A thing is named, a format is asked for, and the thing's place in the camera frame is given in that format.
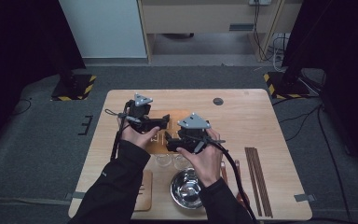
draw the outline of person's right hand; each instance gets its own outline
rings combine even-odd
[[[207,129],[206,132],[213,140],[220,140],[220,134],[215,130]],[[205,188],[211,186],[220,178],[220,162],[223,152],[216,147],[208,145],[199,154],[192,154],[181,147],[176,150],[191,162],[197,177]]]

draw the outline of floor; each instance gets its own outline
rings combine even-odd
[[[250,45],[249,33],[218,33],[156,35],[150,63],[131,61],[112,61],[87,63],[102,66],[272,66],[269,62],[258,62]],[[272,44],[267,55],[272,56]]]

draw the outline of person's left hand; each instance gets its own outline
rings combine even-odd
[[[124,119],[124,130],[121,134],[121,139],[129,141],[134,145],[141,147],[142,149],[146,148],[147,143],[150,142],[150,139],[154,137],[157,132],[159,131],[159,127],[155,127],[148,133],[137,133],[133,128],[130,126],[128,121]]]

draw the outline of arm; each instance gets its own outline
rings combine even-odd
[[[210,224],[253,223],[248,212],[237,202],[222,178],[208,188],[202,189],[200,198]]]
[[[212,129],[206,131],[212,139],[220,139],[216,131]],[[253,223],[249,213],[237,202],[225,181],[220,177],[223,153],[219,149],[208,145],[197,155],[183,148],[177,148],[177,151],[193,164],[197,177],[205,187],[200,192],[200,199],[210,224]]]
[[[129,223],[150,155],[121,140],[117,158],[106,164],[69,223]]]

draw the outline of small round object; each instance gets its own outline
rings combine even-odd
[[[222,98],[216,97],[216,98],[213,99],[213,103],[214,103],[215,105],[222,105],[222,104],[224,103],[224,101],[223,101]]]
[[[167,167],[172,162],[171,154],[155,154],[156,163],[158,166]]]
[[[202,207],[200,191],[202,184],[193,168],[177,173],[171,182],[171,195],[175,202],[186,209]]]
[[[185,168],[188,168],[191,166],[190,161],[188,161],[184,156],[181,154],[177,154],[176,156],[173,156],[173,166],[177,170],[185,170]]]

